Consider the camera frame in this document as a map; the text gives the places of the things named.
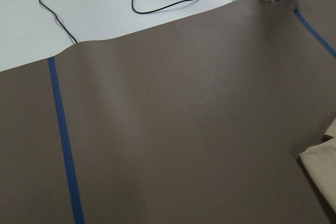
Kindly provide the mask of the cream long-sleeve printed shirt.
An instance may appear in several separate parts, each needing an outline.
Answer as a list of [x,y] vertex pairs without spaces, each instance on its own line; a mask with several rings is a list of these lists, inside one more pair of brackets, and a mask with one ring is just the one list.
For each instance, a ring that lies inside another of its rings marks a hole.
[[329,139],[300,153],[300,159],[333,210],[335,210],[335,121],[327,128]]

